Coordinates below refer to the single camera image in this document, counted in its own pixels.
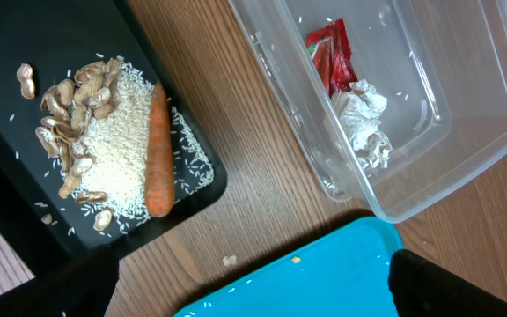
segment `red wrapper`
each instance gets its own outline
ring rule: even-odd
[[[357,75],[351,65],[351,47],[343,19],[310,33],[306,47],[330,97],[334,92],[348,92],[349,83],[356,82]]]

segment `transparent plastic bin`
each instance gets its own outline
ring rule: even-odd
[[[324,192],[398,223],[507,153],[506,0],[230,0]],[[305,48],[343,18],[352,63],[388,98],[388,168],[363,170]]]

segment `wooden surface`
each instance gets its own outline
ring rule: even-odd
[[[220,201],[121,261],[110,316],[164,316],[367,214],[332,203],[226,0],[130,0],[229,174]],[[507,301],[507,156],[398,225],[406,248]],[[223,257],[236,255],[236,266]],[[32,275],[0,237],[0,293]]]

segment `blue tray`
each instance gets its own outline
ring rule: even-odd
[[[398,316],[387,280],[391,257],[401,248],[393,225],[361,218],[175,316]]]

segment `orange carrot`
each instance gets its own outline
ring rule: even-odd
[[[156,84],[151,96],[150,139],[144,198],[151,216],[164,217],[175,201],[169,107],[164,87]]]

